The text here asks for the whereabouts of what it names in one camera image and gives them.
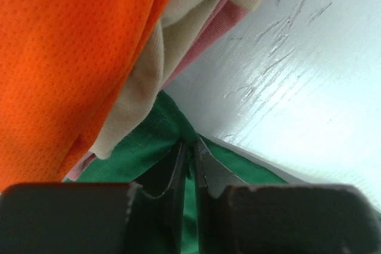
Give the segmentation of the dark green t shirt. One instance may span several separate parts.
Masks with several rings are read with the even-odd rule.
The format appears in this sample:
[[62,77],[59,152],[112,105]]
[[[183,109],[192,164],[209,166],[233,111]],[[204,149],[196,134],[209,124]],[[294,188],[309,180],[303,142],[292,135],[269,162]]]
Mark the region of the dark green t shirt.
[[[122,183],[132,181],[151,168],[183,139],[192,145],[200,135],[180,111],[174,100],[160,92],[148,116],[128,134],[107,159],[88,158],[67,174],[66,182]],[[211,153],[227,168],[250,184],[283,184],[284,180],[234,151],[204,138]]]

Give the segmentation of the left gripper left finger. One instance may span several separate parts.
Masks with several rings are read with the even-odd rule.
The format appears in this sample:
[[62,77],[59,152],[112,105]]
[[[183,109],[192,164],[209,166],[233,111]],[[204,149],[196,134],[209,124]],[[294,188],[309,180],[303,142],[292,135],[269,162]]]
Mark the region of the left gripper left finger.
[[180,253],[186,149],[129,183],[20,183],[1,194],[2,253]]

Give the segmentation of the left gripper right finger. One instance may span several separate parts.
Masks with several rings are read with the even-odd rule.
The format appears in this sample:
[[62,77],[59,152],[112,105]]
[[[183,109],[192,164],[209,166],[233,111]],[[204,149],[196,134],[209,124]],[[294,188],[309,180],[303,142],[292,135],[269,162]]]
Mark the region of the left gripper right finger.
[[343,184],[249,184],[202,140],[193,162],[200,253],[379,253],[380,221]]

